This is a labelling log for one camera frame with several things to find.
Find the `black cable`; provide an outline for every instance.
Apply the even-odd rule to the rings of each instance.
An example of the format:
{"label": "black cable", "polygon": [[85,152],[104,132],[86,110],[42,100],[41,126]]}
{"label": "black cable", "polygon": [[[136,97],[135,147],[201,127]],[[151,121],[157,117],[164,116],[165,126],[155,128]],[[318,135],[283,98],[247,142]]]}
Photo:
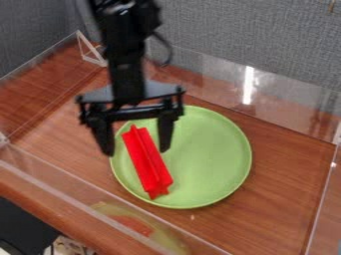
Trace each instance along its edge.
{"label": "black cable", "polygon": [[153,31],[152,35],[155,36],[157,41],[164,45],[164,47],[168,50],[168,56],[167,56],[165,60],[159,64],[160,67],[165,67],[171,63],[171,60],[172,60],[172,55],[173,55],[172,46],[171,46],[171,43],[167,41],[167,39],[163,37],[163,35],[159,34],[156,31]]}

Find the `black mount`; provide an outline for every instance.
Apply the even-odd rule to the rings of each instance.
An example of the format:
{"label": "black mount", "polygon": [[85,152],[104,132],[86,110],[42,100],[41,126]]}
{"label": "black mount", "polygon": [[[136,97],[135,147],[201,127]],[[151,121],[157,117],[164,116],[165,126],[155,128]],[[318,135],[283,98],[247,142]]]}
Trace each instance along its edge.
{"label": "black mount", "polygon": [[115,153],[112,123],[128,120],[157,118],[160,152],[169,149],[173,122],[183,115],[183,93],[184,89],[180,86],[147,80],[144,97],[139,99],[137,104],[141,101],[160,99],[160,102],[153,105],[123,107],[116,104],[111,85],[77,96],[80,123],[92,130],[105,155]]}

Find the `wooden table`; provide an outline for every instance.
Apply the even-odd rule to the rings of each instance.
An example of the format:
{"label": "wooden table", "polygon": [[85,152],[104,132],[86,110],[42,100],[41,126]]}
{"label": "wooden table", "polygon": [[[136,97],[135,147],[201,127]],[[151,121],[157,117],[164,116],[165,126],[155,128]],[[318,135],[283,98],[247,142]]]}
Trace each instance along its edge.
{"label": "wooden table", "polygon": [[[25,174],[34,171],[36,176],[41,174],[41,178],[49,178],[56,186],[68,190],[72,183],[44,176],[44,167],[53,165],[226,252],[235,255],[303,254],[334,145],[230,110],[223,105],[228,101],[218,91],[222,81],[199,77],[177,68],[159,72],[148,65],[148,71],[156,80],[181,81],[192,95],[184,97],[184,103],[216,111],[243,130],[252,149],[252,167],[234,194],[212,206],[169,210],[145,204],[125,192],[113,178],[108,159],[100,154],[89,131],[78,126],[73,103],[74,94],[99,88],[108,82],[107,71],[81,62],[76,46],[70,44],[37,68],[0,87],[0,129],[10,134],[10,147],[18,149],[17,153],[10,152],[10,148],[0,150],[0,195],[100,254],[156,253],[151,247],[85,213],[80,206],[68,203],[62,194],[53,195],[53,190],[46,191],[45,186],[32,184],[14,174],[16,168],[30,169],[25,170]],[[211,92],[215,104],[199,98],[201,81],[211,84],[204,91]],[[278,106],[288,108],[287,102],[275,97],[259,95],[256,99],[260,101],[266,97],[276,100]],[[46,109],[34,114],[42,107]],[[294,107],[299,108],[302,114],[311,112],[302,106]],[[40,163],[28,166],[32,161],[22,159],[22,150],[45,162],[40,160]],[[95,194],[89,192],[80,191],[77,195],[89,203],[96,201]],[[191,251],[192,254],[207,254],[204,248],[197,246],[191,246]]]}

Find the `plate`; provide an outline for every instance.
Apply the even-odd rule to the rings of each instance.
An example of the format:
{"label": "plate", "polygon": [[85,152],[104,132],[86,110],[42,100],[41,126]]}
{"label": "plate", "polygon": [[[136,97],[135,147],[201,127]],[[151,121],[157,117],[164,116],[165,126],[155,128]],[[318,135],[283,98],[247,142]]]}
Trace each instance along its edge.
{"label": "plate", "polygon": [[189,209],[214,204],[228,196],[250,172],[251,149],[239,127],[220,114],[199,107],[184,107],[184,116],[173,126],[171,148],[163,153],[173,183],[169,194],[151,200],[144,192],[121,139],[131,125],[147,128],[159,144],[157,122],[127,122],[116,134],[116,152],[111,158],[115,177],[125,190],[144,202]]}

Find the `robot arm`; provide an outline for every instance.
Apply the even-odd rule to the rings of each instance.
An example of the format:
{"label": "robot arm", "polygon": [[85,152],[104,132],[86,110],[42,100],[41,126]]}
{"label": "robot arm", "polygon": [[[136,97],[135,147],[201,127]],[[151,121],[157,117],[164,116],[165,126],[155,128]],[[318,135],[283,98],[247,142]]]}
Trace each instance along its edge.
{"label": "robot arm", "polygon": [[[172,124],[183,115],[184,90],[144,78],[143,57],[148,36],[156,36],[169,49],[171,56],[171,46],[155,31],[161,24],[160,8],[153,0],[89,0],[89,6],[105,46],[111,84],[77,96],[81,124],[90,128],[101,152],[113,155],[112,122],[157,118],[160,151],[165,151],[171,147]],[[149,99],[161,101],[156,105],[137,107],[141,101]]]}

